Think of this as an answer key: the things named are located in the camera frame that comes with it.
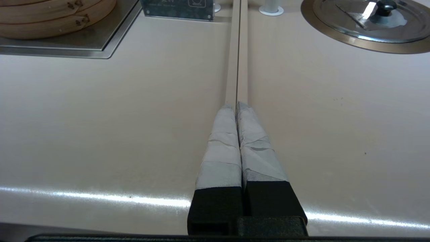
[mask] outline white cylindrical post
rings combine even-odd
[[[267,16],[279,16],[284,13],[284,9],[279,4],[280,0],[266,0],[266,3],[259,10]]]
[[[219,12],[221,10],[221,5],[214,3],[214,12]]]

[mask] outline pot lid knob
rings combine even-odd
[[[390,12],[397,8],[397,3],[393,0],[380,0],[376,3],[378,9],[375,14],[382,17],[387,17]]]

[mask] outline bamboo steamer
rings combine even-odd
[[[79,31],[106,17],[117,0],[101,0],[97,4],[60,19],[27,24],[0,24],[0,36],[11,39],[41,39]]]
[[[16,6],[32,3],[40,3],[46,0],[0,0],[0,6]]]
[[[58,19],[85,10],[101,0],[49,0],[40,3],[0,7],[1,24],[25,24]]]

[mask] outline white tape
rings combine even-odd
[[[229,104],[217,113],[203,157],[196,190],[211,187],[242,186],[242,164],[236,119]]]
[[[246,186],[247,181],[288,181],[254,110],[239,102],[237,114],[243,184]]]

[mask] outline white countertop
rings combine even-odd
[[[248,89],[309,234],[430,237],[430,53],[337,42],[300,2],[250,7]],[[229,40],[141,15],[109,60],[0,56],[0,222],[186,234]]]
[[[0,222],[187,234],[229,43],[141,14],[108,60],[0,55]]]
[[[309,234],[430,237],[430,53],[338,42],[300,5],[283,1],[279,17],[250,7],[249,104]]]

